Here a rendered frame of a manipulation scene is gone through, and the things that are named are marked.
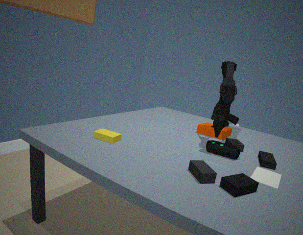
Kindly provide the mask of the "yellow rectangular block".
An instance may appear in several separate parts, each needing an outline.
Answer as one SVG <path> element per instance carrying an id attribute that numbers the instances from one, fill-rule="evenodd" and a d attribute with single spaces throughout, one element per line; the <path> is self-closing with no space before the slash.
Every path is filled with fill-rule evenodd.
<path id="1" fill-rule="evenodd" d="M 111 144 L 121 140 L 121 134 L 106 129 L 94 131 L 93 137 Z"/>

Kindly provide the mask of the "white flat rectangular board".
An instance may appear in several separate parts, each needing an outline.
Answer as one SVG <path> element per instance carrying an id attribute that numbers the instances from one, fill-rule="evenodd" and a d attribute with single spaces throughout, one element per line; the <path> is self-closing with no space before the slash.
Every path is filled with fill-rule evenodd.
<path id="1" fill-rule="evenodd" d="M 257 167 L 251 178 L 259 182 L 261 185 L 265 185 L 277 190 L 280 184 L 281 176 L 281 174 Z"/>

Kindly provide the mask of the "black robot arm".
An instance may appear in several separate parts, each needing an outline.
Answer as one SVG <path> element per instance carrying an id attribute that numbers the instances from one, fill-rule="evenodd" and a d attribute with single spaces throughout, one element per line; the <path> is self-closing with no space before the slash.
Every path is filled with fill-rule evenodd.
<path id="1" fill-rule="evenodd" d="M 235 85 L 235 80 L 233 79 L 233 73 L 236 71 L 237 64 L 235 62 L 223 62 L 221 69 L 223 74 L 223 83 L 220 85 L 220 98 L 219 102 L 216 104 L 213 110 L 213 114 L 217 114 L 217 107 L 219 105 L 224 105 L 230 107 L 234 101 L 234 96 L 237 94 L 237 87 Z M 236 125 L 239 118 L 228 113 L 225 114 L 226 122 L 231 122 Z"/>

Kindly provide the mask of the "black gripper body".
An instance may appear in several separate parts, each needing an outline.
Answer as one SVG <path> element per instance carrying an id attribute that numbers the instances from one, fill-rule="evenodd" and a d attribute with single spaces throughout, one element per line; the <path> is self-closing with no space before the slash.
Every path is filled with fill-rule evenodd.
<path id="1" fill-rule="evenodd" d="M 216 122 L 221 123 L 221 124 L 225 124 L 227 127 L 229 126 L 229 123 L 226 122 L 226 118 L 225 118 L 225 114 L 228 111 L 228 113 L 230 112 L 230 107 L 228 106 L 224 106 L 224 105 L 219 105 L 217 107 L 217 114 L 213 114 L 211 116 L 212 120 L 216 120 Z"/>

